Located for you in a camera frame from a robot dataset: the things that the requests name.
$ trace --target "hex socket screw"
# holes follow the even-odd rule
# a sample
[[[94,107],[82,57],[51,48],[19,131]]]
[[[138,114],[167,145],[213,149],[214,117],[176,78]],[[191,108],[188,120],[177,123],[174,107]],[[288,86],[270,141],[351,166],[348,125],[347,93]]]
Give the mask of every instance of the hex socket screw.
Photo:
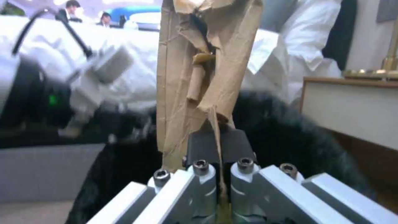
[[[251,158],[241,158],[238,160],[238,169],[242,173],[250,174],[254,169],[254,161]]]
[[[197,160],[193,163],[193,172],[198,176],[206,175],[209,172],[209,163],[205,160]]]
[[[155,182],[155,186],[163,187],[167,181],[170,180],[170,172],[165,169],[158,169],[153,174],[153,180]]]
[[[298,170],[297,170],[296,166],[294,166],[293,164],[290,164],[290,163],[282,163],[282,164],[279,166],[279,169],[280,169],[282,172],[284,172],[284,173],[286,173],[287,175],[289,175],[291,178],[296,179]]]

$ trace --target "gray floor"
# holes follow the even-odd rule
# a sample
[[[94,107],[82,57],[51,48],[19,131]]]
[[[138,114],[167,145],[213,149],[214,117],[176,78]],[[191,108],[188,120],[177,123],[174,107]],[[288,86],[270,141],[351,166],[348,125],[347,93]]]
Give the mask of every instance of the gray floor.
[[[63,224],[72,201],[0,204],[1,224]]]
[[[0,224],[63,224],[102,148],[99,144],[0,150]]]

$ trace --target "gold metal stand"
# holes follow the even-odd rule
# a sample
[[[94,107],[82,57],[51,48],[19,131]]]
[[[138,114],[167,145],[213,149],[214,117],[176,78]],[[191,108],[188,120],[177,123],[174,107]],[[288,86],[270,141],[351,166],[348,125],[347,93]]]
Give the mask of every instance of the gold metal stand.
[[[346,70],[343,72],[347,79],[375,79],[375,80],[398,80],[398,18],[395,20],[394,30],[391,37],[387,57],[384,58],[380,70]]]

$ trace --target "blue sign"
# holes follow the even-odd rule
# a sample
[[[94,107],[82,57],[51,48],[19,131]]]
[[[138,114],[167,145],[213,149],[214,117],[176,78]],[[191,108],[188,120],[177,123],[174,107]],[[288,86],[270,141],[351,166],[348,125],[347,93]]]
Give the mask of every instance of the blue sign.
[[[127,20],[129,20],[129,17],[136,13],[160,12],[160,6],[128,6],[105,10],[105,12],[111,14],[113,22],[118,23],[120,16],[126,16]]]

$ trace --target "green led light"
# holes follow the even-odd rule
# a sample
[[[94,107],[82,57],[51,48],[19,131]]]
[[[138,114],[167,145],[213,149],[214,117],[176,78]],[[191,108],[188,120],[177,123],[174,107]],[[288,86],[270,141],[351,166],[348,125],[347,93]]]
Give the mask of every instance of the green led light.
[[[50,95],[49,97],[49,104],[51,106],[56,106],[58,104],[58,97],[55,95]]]

